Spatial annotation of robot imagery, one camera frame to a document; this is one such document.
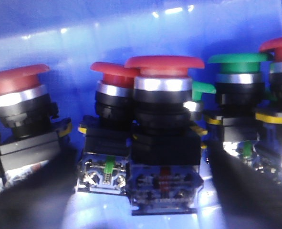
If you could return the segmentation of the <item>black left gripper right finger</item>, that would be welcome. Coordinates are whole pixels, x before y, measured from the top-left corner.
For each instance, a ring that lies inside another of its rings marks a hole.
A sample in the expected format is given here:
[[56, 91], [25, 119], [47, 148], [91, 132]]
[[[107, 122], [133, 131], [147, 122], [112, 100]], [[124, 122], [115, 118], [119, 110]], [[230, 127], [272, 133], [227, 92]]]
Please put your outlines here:
[[207, 141], [213, 184], [229, 229], [282, 229], [282, 186]]

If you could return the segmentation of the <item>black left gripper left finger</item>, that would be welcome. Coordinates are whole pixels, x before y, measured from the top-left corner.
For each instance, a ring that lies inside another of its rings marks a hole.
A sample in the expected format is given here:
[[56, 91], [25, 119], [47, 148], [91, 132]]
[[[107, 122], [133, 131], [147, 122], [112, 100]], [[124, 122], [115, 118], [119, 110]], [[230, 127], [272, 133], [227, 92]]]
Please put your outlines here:
[[0, 193], [0, 229], [59, 229], [76, 183], [76, 153], [66, 147], [26, 180]]

